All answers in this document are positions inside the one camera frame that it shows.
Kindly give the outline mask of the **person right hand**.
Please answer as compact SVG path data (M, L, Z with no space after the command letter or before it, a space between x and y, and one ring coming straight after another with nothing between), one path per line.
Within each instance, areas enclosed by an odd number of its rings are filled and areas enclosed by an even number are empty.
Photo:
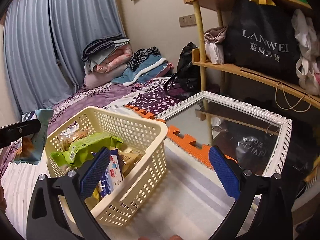
M183 240L182 237L180 237L179 235L172 235L170 237L156 237L156 236L152 236L152 237L147 237L147 236L142 236L139 237L138 240Z

